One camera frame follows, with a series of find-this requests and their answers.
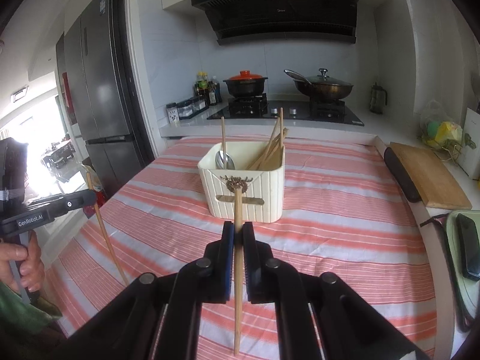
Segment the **orange pot lid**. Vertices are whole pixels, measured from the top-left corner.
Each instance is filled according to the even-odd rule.
[[[249,70],[241,70],[238,76],[230,77],[229,80],[255,80],[262,78],[260,74],[251,74]]]

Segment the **utensil holder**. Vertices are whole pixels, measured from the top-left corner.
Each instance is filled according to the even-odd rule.
[[[227,188],[225,178],[252,179],[243,195],[242,216],[245,221],[272,223],[280,219],[285,185],[285,148],[277,150],[264,164],[263,170],[243,170],[263,152],[267,142],[227,142],[227,153],[235,170],[216,169],[215,155],[221,143],[214,145],[198,162],[210,213],[217,218],[234,218],[234,193]]]

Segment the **wooden cutting board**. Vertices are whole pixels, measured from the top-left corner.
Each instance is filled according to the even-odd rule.
[[[465,192],[432,150],[394,142],[390,147],[427,207],[447,210],[472,208]]]

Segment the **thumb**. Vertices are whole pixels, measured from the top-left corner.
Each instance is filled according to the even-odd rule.
[[[0,243],[0,261],[22,261],[27,258],[27,249],[23,246],[9,244],[9,243]]]

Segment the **striped tablecloth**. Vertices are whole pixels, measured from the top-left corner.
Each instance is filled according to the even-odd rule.
[[[223,220],[210,214],[197,171],[217,142],[180,140],[102,207],[130,279],[177,272],[219,239]],[[254,223],[256,238],[300,272],[338,274],[432,356],[436,306],[430,265],[415,219],[380,154],[357,144],[287,139],[285,145],[283,215],[276,223]],[[122,288],[94,218],[46,273],[46,294],[63,312],[67,335]],[[233,320],[232,286],[228,304],[203,306],[198,359],[234,358]],[[244,289],[240,358],[278,357],[274,307],[249,304]]]

